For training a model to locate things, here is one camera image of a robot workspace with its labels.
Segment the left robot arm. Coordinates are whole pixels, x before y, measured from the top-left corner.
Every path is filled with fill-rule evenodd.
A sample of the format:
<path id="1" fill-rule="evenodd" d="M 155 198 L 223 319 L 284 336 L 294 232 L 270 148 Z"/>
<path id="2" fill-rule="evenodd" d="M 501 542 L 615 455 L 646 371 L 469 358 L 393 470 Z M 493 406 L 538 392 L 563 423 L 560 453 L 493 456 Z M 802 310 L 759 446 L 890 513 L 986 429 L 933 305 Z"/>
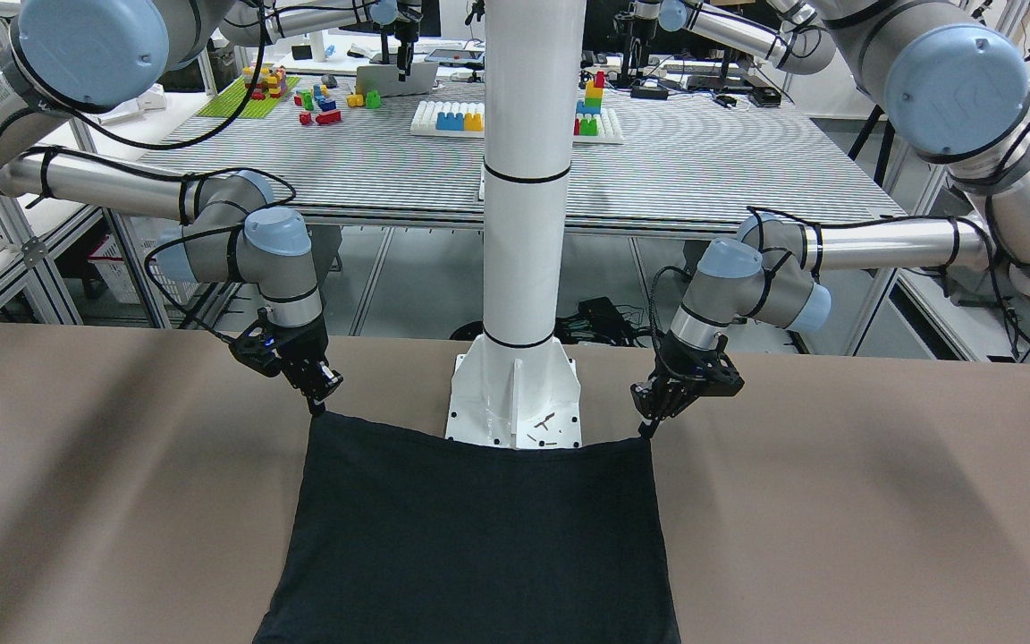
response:
<path id="1" fill-rule="evenodd" d="M 810 333 L 831 311 L 822 273 L 839 269 L 988 270 L 1009 341 L 1030 345 L 1030 90 L 1006 34 L 952 1 L 775 1 L 777 29 L 708 1 L 663 1 L 666 31 L 691 31 L 761 58 L 790 76 L 840 55 L 884 121 L 874 180 L 888 181 L 892 143 L 936 165 L 968 200 L 968 216 L 883 216 L 836 225 L 749 207 L 735 235 L 703 245 L 651 375 L 632 386 L 638 432 L 651 437 L 695 401 L 744 382 L 726 353 L 739 318 Z"/>

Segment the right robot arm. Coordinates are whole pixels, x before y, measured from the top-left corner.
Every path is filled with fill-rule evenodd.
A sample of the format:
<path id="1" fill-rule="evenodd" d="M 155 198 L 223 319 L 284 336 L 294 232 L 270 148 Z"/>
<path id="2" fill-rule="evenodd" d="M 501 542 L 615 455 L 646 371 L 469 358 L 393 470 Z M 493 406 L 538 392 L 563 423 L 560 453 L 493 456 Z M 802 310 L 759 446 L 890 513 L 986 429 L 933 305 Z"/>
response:
<path id="1" fill-rule="evenodd" d="M 151 251 L 172 280 L 253 283 L 258 323 L 226 338 L 238 362 L 284 376 L 312 416 L 341 383 L 327 362 L 323 299 L 306 221 L 273 193 L 273 175 L 230 167 L 180 173 L 45 146 L 70 118 L 109 113 L 188 62 L 228 16 L 266 1 L 21 1 L 0 5 L 0 195 L 79 201 L 176 221 Z"/>

